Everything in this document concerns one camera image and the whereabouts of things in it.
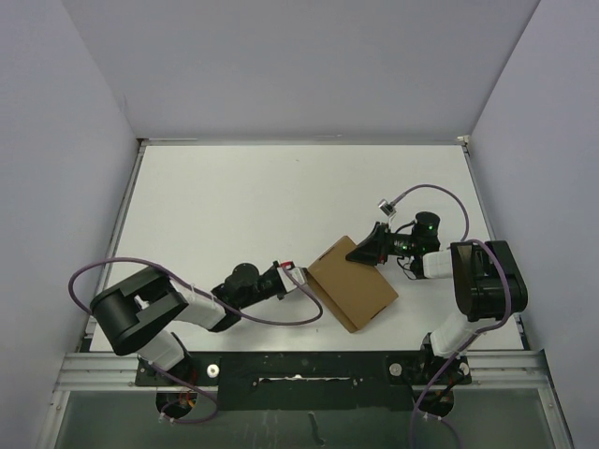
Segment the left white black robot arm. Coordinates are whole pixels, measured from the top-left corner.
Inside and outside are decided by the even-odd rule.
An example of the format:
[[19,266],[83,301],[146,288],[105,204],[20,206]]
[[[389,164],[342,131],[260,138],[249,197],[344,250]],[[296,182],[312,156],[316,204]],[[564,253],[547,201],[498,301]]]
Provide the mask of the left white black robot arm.
[[189,375],[183,345],[166,331],[173,321],[222,332],[238,323],[239,313],[261,301],[284,298],[307,283],[306,270],[275,262],[264,273],[237,265],[207,296],[175,283],[165,271],[145,268],[97,295],[93,317],[117,355],[137,354],[154,362],[158,375],[180,384]]

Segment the brown cardboard box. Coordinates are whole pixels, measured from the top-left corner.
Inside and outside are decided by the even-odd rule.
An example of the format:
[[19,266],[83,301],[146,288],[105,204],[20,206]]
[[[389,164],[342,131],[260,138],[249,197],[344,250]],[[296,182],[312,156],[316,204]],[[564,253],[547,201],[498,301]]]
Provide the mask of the brown cardboard box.
[[363,329],[399,297],[375,267],[345,259],[356,248],[343,236],[307,268],[308,284],[349,333]]

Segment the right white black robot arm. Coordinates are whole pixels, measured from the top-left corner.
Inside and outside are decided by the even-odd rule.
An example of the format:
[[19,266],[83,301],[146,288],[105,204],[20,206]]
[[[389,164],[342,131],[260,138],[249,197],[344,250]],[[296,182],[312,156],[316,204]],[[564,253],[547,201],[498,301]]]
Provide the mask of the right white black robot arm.
[[505,324],[528,305],[528,290],[508,243],[465,240],[441,248],[441,219],[419,212],[402,234],[377,222],[368,237],[350,251],[345,260],[375,267],[393,256],[409,261],[406,272],[413,280],[450,279],[458,310],[423,341],[427,351],[416,359],[416,371],[434,383],[447,375],[448,358],[464,354],[474,340]]

